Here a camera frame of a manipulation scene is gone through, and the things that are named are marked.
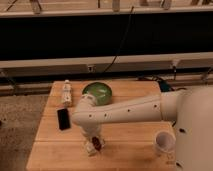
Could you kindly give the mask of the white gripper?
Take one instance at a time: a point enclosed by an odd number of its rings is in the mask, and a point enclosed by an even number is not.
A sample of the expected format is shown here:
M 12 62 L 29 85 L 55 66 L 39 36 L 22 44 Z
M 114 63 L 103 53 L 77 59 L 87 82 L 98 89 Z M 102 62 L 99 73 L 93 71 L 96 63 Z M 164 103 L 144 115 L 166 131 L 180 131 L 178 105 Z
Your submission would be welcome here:
M 100 125 L 83 126 L 82 135 L 85 137 L 87 142 L 92 142 L 93 137 L 101 139 L 101 126 Z

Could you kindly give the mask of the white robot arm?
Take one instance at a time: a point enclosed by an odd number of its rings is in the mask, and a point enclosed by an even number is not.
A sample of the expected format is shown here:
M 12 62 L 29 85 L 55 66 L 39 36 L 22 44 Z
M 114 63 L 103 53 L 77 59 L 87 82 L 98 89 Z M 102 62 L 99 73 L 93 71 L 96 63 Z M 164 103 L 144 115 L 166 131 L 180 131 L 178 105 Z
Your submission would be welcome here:
M 213 171 L 213 87 L 163 92 L 154 96 L 97 106 L 85 94 L 72 121 L 92 135 L 101 124 L 173 121 L 176 170 Z

